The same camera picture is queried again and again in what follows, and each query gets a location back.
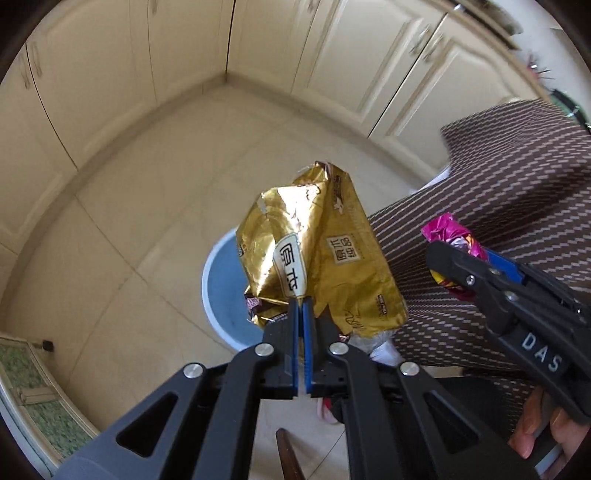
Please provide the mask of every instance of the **gold foil wrapper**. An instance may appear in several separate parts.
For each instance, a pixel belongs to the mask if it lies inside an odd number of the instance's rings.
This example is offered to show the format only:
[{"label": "gold foil wrapper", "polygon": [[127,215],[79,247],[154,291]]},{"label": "gold foil wrapper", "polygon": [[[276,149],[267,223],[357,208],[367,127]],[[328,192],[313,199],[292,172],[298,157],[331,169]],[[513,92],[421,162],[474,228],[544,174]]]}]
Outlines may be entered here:
[{"label": "gold foil wrapper", "polygon": [[327,306],[344,335],[370,338],[406,321],[404,301],[348,173],[316,163],[264,192],[236,231],[251,320],[287,312],[290,297]]}]

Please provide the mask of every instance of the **blue bucket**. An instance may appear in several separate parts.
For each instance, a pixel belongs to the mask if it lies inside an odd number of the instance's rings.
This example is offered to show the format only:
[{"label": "blue bucket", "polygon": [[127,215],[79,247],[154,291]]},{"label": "blue bucket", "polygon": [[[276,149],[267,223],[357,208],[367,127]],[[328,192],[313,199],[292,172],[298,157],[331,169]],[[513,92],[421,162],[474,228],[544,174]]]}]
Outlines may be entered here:
[{"label": "blue bucket", "polygon": [[216,243],[207,257],[201,281],[203,306],[216,333],[240,351],[262,341],[262,330],[248,321],[244,290],[248,280],[238,258],[236,230]]}]

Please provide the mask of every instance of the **brown patterned fabric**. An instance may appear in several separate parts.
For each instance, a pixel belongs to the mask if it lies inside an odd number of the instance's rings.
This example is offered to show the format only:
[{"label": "brown patterned fabric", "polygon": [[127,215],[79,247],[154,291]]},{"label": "brown patterned fabric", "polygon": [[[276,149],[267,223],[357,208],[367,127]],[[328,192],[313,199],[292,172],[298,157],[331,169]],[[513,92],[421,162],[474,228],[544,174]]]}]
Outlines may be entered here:
[{"label": "brown patterned fabric", "polygon": [[532,383],[500,374],[519,369],[483,337],[476,307],[433,281],[420,228],[451,212],[483,246],[591,288],[591,136],[541,100],[477,113],[442,134],[449,178],[369,218],[408,303],[408,322],[394,343],[423,365],[490,371],[506,394],[513,428]]}]

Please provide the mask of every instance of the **cabinet door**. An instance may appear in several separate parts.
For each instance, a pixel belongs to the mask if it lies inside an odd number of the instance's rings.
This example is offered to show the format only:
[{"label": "cabinet door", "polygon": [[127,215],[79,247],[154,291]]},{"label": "cabinet door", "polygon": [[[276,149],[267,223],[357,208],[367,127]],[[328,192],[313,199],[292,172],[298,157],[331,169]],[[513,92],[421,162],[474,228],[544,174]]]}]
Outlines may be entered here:
[{"label": "cabinet door", "polygon": [[500,51],[446,17],[370,139],[430,180],[448,163],[443,126],[504,102],[536,97]]},{"label": "cabinet door", "polygon": [[158,103],[225,73],[232,7],[232,0],[150,0]]},{"label": "cabinet door", "polygon": [[443,15],[421,0],[322,0],[293,94],[369,135]]},{"label": "cabinet door", "polygon": [[27,41],[43,106],[78,167],[155,106],[147,8],[65,0]]},{"label": "cabinet door", "polygon": [[290,92],[320,0],[236,0],[228,71]]},{"label": "cabinet door", "polygon": [[43,110],[23,47],[0,84],[0,243],[19,253],[76,168]]}]

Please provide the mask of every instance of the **hand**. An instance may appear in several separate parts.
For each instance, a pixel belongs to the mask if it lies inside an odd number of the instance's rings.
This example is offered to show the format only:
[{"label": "hand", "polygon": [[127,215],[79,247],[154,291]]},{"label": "hand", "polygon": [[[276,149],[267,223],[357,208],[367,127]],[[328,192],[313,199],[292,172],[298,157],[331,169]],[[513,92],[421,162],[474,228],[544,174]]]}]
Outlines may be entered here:
[{"label": "hand", "polygon": [[[529,458],[534,449],[534,432],[540,427],[542,421],[542,396],[544,391],[537,387],[523,406],[523,414],[517,423],[513,435],[509,439],[509,445],[523,458]],[[581,426],[575,423],[563,408],[559,407],[550,417],[550,430],[557,443],[562,446],[564,453],[542,475],[543,479],[551,480],[564,468],[566,462],[577,451],[587,432],[589,425]]]}]

